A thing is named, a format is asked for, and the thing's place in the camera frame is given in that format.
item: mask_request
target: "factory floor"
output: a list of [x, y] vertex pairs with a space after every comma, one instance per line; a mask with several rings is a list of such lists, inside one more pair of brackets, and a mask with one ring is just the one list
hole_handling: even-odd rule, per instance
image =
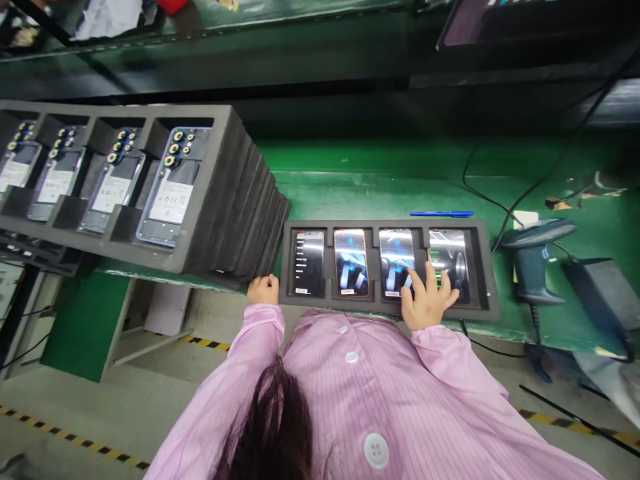
[[[246, 304], [246, 298], [240, 295], [194, 291], [186, 324], [194, 328], [195, 336], [230, 343], [240, 328]], [[284, 306], [283, 311], [290, 331], [304, 308]], [[520, 345], [512, 343], [485, 338], [482, 342], [502, 351], [521, 350]], [[522, 383], [600, 427], [640, 435], [610, 402], [557, 375], [553, 384], [544, 384], [524, 360], [474, 348], [509, 390], [514, 407], [561, 416], [522, 392], [518, 388]], [[24, 423], [18, 415], [0, 415], [0, 462], [24, 453], [28, 459], [26, 473], [32, 480], [141, 479], [144, 473], [135, 464], [151, 462], [200, 382], [226, 355], [178, 341], [112, 368], [100, 384], [48, 367], [10, 379], [0, 385], [0, 405], [33, 419]], [[536, 418], [549, 421], [548, 417]], [[29, 425], [36, 421], [63, 431], [52, 435], [43, 431], [46, 426], [39, 429], [39, 424]], [[608, 480], [640, 478], [640, 460], [600, 437], [536, 421], [531, 424], [550, 444], [588, 462]], [[93, 442], [92, 447], [83, 447], [82, 439], [64, 440], [62, 437], [69, 433]], [[102, 445], [130, 459], [118, 460], [113, 452], [96, 452]]]

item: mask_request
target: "phone label sticker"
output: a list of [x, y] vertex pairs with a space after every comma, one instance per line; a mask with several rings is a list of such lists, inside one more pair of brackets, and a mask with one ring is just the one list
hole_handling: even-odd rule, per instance
[[50, 169], [40, 189], [37, 201], [41, 203], [56, 203], [60, 195], [67, 194], [72, 179], [72, 171]]
[[152, 220], [182, 223], [191, 198], [192, 185], [162, 179], [149, 218]]
[[131, 180], [112, 177], [111, 172], [108, 172], [102, 180], [100, 192], [96, 195], [91, 209], [112, 213], [116, 205], [121, 205], [124, 202], [130, 184]]
[[0, 173], [0, 193], [6, 192], [9, 185], [22, 186], [27, 178], [29, 172], [28, 164], [14, 162], [12, 158], [7, 160], [2, 173]]

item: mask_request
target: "smartphone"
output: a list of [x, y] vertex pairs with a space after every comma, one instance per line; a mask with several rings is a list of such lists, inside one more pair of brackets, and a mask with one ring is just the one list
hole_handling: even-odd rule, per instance
[[300, 231], [293, 252], [293, 294], [322, 298], [324, 291], [325, 233]]
[[210, 127], [171, 130], [135, 233], [138, 240], [175, 247], [210, 134]]
[[362, 229], [334, 230], [335, 278], [340, 297], [368, 297], [367, 246]]
[[411, 230], [380, 230], [380, 262], [385, 298], [399, 299], [402, 287], [411, 288], [409, 268], [415, 269]]
[[49, 220], [60, 195], [75, 197], [87, 174], [87, 150], [81, 144], [84, 125], [67, 125], [49, 150], [49, 158], [35, 188], [36, 200], [27, 212], [30, 220]]
[[457, 305], [469, 303], [469, 272], [467, 244], [462, 230], [430, 229], [429, 260], [435, 268], [438, 288], [442, 286], [442, 272], [447, 272], [451, 288], [460, 290]]
[[0, 160], [0, 199], [10, 185], [33, 188], [38, 180], [47, 154], [42, 145], [31, 139], [34, 128], [34, 121], [22, 122], [5, 149]]
[[104, 233], [116, 205], [135, 205], [150, 162], [133, 144], [139, 129], [123, 129], [116, 134], [110, 152], [95, 184], [89, 208], [80, 228]]

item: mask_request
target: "worker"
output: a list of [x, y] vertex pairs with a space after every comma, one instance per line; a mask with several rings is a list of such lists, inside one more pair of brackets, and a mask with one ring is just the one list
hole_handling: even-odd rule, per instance
[[310, 310], [278, 355], [279, 281], [256, 278], [227, 359], [198, 388], [146, 479], [603, 480], [507, 401], [469, 339], [441, 325], [458, 298], [413, 270], [407, 338], [392, 322]]

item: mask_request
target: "yellow black hazard tape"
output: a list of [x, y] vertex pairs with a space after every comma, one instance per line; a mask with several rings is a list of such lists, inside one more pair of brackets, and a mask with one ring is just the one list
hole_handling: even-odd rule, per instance
[[[163, 335], [162, 333], [154, 333], [154, 335], [157, 335], [159, 337], [166, 337], [166, 335]], [[194, 343], [196, 345], [200, 345], [201, 347], [208, 347], [208, 348], [212, 348], [212, 349], [216, 349], [216, 350], [222, 350], [222, 351], [229, 351], [229, 349], [231, 348], [231, 344], [230, 343], [220, 343], [220, 342], [216, 342], [213, 340], [207, 340], [204, 338], [200, 338], [200, 337], [192, 337], [191, 335], [186, 335], [184, 337], [182, 337], [180, 340], [187, 342], [187, 343]]]
[[126, 465], [130, 465], [132, 467], [136, 467], [142, 471], [147, 471], [149, 468], [149, 462], [145, 462], [143, 460], [132, 457], [131, 455], [127, 455], [126, 453], [122, 453], [116, 449], [112, 449], [106, 445], [101, 445], [94, 441], [88, 440], [80, 435], [76, 435], [74, 433], [69, 432], [68, 430], [64, 430], [59, 427], [55, 427], [54, 425], [44, 422], [42, 420], [38, 420], [37, 418], [31, 417], [29, 415], [25, 415], [24, 413], [18, 412], [16, 410], [12, 410], [9, 407], [4, 407], [0, 405], [0, 415], [4, 415], [5, 417], [10, 417], [15, 420], [18, 420], [22, 423], [30, 425], [34, 428], [37, 428], [40, 431], [50, 433], [60, 439], [64, 439], [70, 443], [75, 445], [80, 445], [81, 447], [86, 448], [95, 453], [100, 453], [104, 455], [106, 458], [110, 458], [112, 460], [118, 460], [121, 463], [125, 463]]
[[[554, 427], [565, 428], [567, 430], [571, 430], [578, 433], [584, 433], [586, 435], [598, 436], [596, 432], [585, 427], [582, 423], [574, 420], [568, 420], [568, 419], [559, 418], [559, 417], [552, 417], [551, 415], [545, 415], [544, 413], [538, 413], [530, 410], [524, 410], [524, 409], [516, 409], [516, 410], [518, 410], [518, 413], [522, 415], [522, 418], [528, 421], [543, 423], [545, 425], [553, 425]], [[605, 428], [600, 428], [600, 430], [602, 430], [605, 433], [608, 433], [612, 437], [628, 445], [640, 447], [640, 435], [633, 435], [631, 433], [618, 432], [616, 430], [605, 429]]]

